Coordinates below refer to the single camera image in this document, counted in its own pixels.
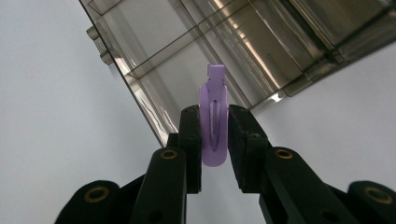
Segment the purple plastic clip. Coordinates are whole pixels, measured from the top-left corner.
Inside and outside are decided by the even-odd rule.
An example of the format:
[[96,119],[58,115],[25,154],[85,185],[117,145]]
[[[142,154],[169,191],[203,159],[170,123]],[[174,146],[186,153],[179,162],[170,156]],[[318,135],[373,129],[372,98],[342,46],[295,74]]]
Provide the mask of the purple plastic clip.
[[202,162],[219,166],[227,158],[228,104],[223,64],[207,67],[209,80],[200,88],[199,114],[202,136]]

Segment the metal bolt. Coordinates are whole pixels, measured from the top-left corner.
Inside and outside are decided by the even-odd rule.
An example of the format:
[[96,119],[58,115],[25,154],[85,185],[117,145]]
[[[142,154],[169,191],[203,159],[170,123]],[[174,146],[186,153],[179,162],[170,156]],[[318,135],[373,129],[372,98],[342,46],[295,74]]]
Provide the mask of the metal bolt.
[[161,157],[165,160],[172,160],[177,157],[177,152],[175,152],[174,150],[166,150],[161,153]]
[[85,193],[84,200],[87,203],[98,203],[105,199],[109,192],[110,190],[106,186],[96,186]]
[[280,159],[290,160],[293,158],[293,154],[285,149],[279,149],[275,152],[275,155],[278,156]]
[[378,203],[391,204],[393,203],[392,197],[382,189],[367,187],[364,193],[372,200]]

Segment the white wall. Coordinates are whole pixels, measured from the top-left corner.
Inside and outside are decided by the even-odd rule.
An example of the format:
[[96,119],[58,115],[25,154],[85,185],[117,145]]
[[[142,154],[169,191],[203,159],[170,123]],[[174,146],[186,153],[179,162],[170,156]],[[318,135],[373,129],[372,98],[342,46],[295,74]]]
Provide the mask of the white wall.
[[395,57],[393,43],[256,118],[274,146],[299,152],[324,182],[396,190]]
[[[120,186],[146,172],[159,147],[114,67],[86,36],[78,1],[2,1],[0,223],[51,223],[97,179]],[[371,179],[396,189],[393,45],[257,116],[274,145],[291,147],[324,181]],[[261,223],[230,161],[203,167],[188,223]]]
[[1,3],[2,224],[53,223],[77,189],[97,179],[123,186],[159,148],[90,26],[78,1]]

